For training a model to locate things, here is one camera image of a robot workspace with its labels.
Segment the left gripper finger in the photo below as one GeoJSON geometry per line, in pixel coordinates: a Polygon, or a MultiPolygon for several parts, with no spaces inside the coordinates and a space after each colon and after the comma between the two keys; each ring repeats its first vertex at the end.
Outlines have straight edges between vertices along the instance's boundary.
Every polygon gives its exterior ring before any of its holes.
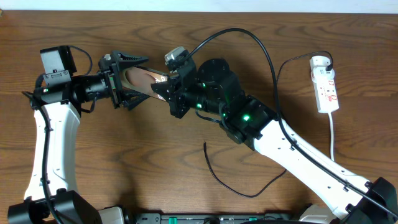
{"type": "Polygon", "coordinates": [[[135,67],[136,65],[140,65],[149,60],[148,57],[137,56],[137,55],[129,55],[118,50],[113,50],[112,57],[116,62],[116,65],[120,70],[125,70],[131,67],[135,67]]]}
{"type": "Polygon", "coordinates": [[[136,90],[123,90],[121,92],[122,104],[128,110],[133,110],[143,101],[149,98],[149,95],[136,90]]]}

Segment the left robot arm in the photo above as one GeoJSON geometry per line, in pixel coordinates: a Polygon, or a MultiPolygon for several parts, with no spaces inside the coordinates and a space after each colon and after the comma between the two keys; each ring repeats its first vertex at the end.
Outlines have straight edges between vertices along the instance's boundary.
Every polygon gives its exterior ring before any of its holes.
{"type": "Polygon", "coordinates": [[[75,141],[82,113],[92,113],[96,102],[110,98],[115,108],[133,109],[147,99],[125,90],[120,73],[148,61],[147,57],[118,50],[99,61],[98,73],[76,75],[70,45],[40,50],[44,66],[33,92],[25,91],[37,127],[35,157],[29,186],[22,203],[8,209],[9,223],[134,223],[120,205],[95,209],[77,190],[75,141]],[[82,108],[91,103],[90,109],[82,108]]]}

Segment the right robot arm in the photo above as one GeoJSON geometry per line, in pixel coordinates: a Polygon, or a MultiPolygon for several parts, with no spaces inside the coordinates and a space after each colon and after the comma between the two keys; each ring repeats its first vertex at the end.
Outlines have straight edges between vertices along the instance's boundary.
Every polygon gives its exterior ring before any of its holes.
{"type": "Polygon", "coordinates": [[[344,223],[397,221],[397,193],[390,182],[382,177],[370,182],[306,142],[279,114],[245,95],[225,60],[208,60],[199,68],[189,62],[177,72],[151,86],[173,116],[182,118],[190,108],[219,114],[220,127],[230,139],[280,164],[344,223]]]}

